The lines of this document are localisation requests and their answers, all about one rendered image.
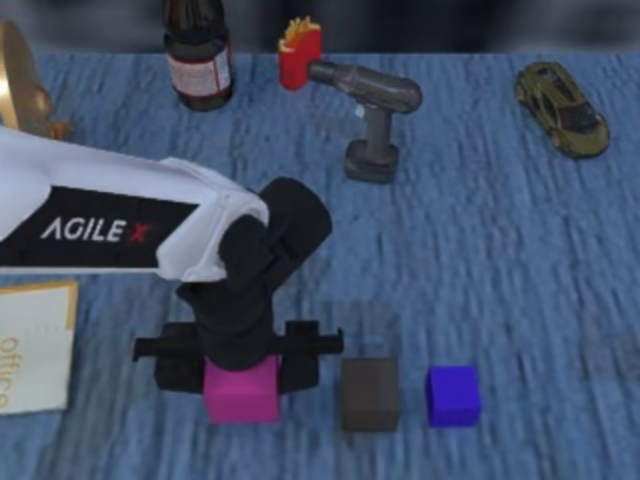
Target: car hood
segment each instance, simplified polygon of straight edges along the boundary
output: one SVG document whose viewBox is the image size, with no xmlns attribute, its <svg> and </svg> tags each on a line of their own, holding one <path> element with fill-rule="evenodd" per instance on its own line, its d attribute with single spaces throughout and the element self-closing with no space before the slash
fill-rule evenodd
<svg viewBox="0 0 640 480">
<path fill-rule="evenodd" d="M 604 122 L 600 122 L 598 127 L 589 133 L 574 133 L 565 130 L 562 132 L 562 137 L 571 150 L 580 155 L 598 155 L 609 146 L 609 128 Z"/>
</svg>

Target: toy french fries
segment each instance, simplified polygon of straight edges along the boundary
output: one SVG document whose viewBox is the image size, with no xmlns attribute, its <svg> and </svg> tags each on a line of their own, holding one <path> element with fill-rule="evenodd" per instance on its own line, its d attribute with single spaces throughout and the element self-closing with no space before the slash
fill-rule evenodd
<svg viewBox="0 0 640 480">
<path fill-rule="evenodd" d="M 322 29 L 309 17 L 289 22 L 284 37 L 278 42 L 280 84 L 296 91 L 309 79 L 307 67 L 322 55 Z"/>
</svg>

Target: toy block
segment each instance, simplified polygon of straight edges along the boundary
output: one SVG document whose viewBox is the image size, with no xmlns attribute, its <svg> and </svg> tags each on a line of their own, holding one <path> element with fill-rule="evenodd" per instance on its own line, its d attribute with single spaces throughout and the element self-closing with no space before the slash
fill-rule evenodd
<svg viewBox="0 0 640 480">
<path fill-rule="evenodd" d="M 480 390 L 472 366 L 429 368 L 426 397 L 432 427 L 471 427 L 480 418 Z"/>
<path fill-rule="evenodd" d="M 204 399 L 211 423 L 275 423 L 280 419 L 278 357 L 242 372 L 206 360 Z"/>
<path fill-rule="evenodd" d="M 341 424 L 349 432 L 392 432 L 400 419 L 395 358 L 345 358 L 341 368 Z"/>
</svg>

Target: golden trophy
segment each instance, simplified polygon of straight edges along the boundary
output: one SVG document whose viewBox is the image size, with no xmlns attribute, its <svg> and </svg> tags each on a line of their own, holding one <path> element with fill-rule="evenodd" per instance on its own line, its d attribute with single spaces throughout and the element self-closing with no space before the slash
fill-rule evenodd
<svg viewBox="0 0 640 480">
<path fill-rule="evenodd" d="M 27 40 L 11 21 L 0 20 L 0 117 L 5 127 L 62 140 L 66 122 L 51 121 L 53 105 L 40 83 Z"/>
</svg>

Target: blue cube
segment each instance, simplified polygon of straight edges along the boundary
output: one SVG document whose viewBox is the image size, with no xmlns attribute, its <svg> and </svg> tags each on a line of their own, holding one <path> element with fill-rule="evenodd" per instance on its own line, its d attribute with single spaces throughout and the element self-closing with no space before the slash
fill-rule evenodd
<svg viewBox="0 0 640 480">
<path fill-rule="evenodd" d="M 472 427 L 480 418 L 480 389 L 472 366 L 430 367 L 426 396 L 432 427 Z"/>
</svg>

